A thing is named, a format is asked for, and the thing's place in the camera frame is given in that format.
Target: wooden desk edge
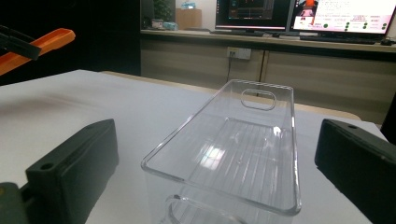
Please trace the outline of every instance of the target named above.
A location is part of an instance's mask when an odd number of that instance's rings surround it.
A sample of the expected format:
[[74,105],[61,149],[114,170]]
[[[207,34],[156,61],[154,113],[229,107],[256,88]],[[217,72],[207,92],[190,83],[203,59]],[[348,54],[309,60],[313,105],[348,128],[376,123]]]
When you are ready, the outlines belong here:
[[[205,88],[205,87],[192,86],[192,85],[188,85],[188,84],[164,81],[164,80],[148,78],[148,77],[137,77],[137,76],[133,76],[133,75],[127,75],[127,74],[111,72],[111,71],[103,71],[102,73],[116,76],[116,77],[125,77],[125,78],[129,78],[129,79],[133,79],[133,80],[146,81],[149,83],[155,83],[155,84],[160,84],[160,85],[165,85],[165,86],[173,86],[173,87],[178,87],[178,88],[192,90],[192,91],[207,92],[207,93],[211,93],[211,94],[214,94],[218,91],[218,90],[213,90],[213,89],[209,89],[209,88]],[[332,109],[327,109],[327,108],[321,108],[321,107],[316,107],[316,106],[312,106],[312,105],[294,104],[294,108],[297,110],[315,112],[315,113],[319,113],[322,115],[336,116],[336,117],[340,117],[340,118],[344,118],[344,119],[361,120],[361,118],[359,118],[358,116],[348,113],[348,112],[332,110]]]

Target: bin handle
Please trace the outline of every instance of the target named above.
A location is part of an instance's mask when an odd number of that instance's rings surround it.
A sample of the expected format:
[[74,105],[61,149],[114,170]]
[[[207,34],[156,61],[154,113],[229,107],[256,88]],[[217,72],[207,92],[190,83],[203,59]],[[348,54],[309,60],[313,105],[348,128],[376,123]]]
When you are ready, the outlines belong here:
[[[272,98],[272,99],[269,99],[269,100],[272,101],[272,104],[269,107],[260,107],[260,106],[252,105],[251,103],[248,103],[244,99],[245,95],[246,96],[251,96],[251,95],[247,95],[247,93],[255,93],[257,95],[269,95]],[[273,93],[271,93],[270,91],[259,91],[259,90],[253,90],[253,89],[246,89],[246,90],[242,91],[241,103],[242,103],[242,105],[244,105],[245,107],[248,107],[248,108],[260,109],[260,110],[268,111],[268,110],[272,110],[272,109],[275,108],[276,96]]]
[[232,215],[227,213],[226,211],[222,211],[216,208],[213,208],[207,204],[204,203],[199,203],[196,202],[195,200],[192,200],[190,198],[186,197],[181,197],[180,195],[171,195],[166,199],[166,207],[167,207],[167,218],[169,221],[173,224],[183,224],[180,220],[175,217],[174,212],[173,212],[173,203],[186,203],[188,205],[194,206],[196,208],[199,208],[201,210],[204,210],[208,213],[216,214],[225,218],[230,219],[234,223],[239,223],[239,224],[248,224],[244,219],[242,219],[239,216]]

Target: beige panel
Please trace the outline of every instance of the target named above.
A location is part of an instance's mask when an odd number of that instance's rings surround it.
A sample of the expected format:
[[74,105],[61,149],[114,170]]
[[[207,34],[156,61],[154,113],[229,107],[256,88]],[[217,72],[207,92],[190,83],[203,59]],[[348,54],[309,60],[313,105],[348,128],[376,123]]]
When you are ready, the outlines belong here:
[[[227,48],[141,40],[141,74],[161,80],[219,89],[227,81]],[[230,78],[259,80],[262,50],[250,60],[232,59]]]
[[396,63],[270,52],[265,82],[295,89],[299,104],[382,123],[396,91]]

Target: brown box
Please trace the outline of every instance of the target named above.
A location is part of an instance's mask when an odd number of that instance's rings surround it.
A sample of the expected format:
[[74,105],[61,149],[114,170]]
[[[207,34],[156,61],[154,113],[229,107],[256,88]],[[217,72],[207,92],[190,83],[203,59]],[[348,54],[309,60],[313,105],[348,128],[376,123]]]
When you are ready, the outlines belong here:
[[201,9],[176,9],[176,23],[179,30],[189,27],[202,26],[202,10]]

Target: white table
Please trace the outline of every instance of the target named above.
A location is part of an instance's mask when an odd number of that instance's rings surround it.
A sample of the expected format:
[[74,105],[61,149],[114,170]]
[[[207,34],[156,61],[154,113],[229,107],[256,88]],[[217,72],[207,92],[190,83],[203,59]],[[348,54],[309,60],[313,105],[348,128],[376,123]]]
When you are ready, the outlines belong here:
[[[0,182],[26,183],[24,170],[84,126],[114,119],[120,165],[87,223],[149,224],[140,162],[196,112],[210,92],[75,71],[0,87]],[[297,149],[303,208],[293,223],[370,223],[316,168],[320,123],[340,119],[382,136],[373,123],[299,110]]]

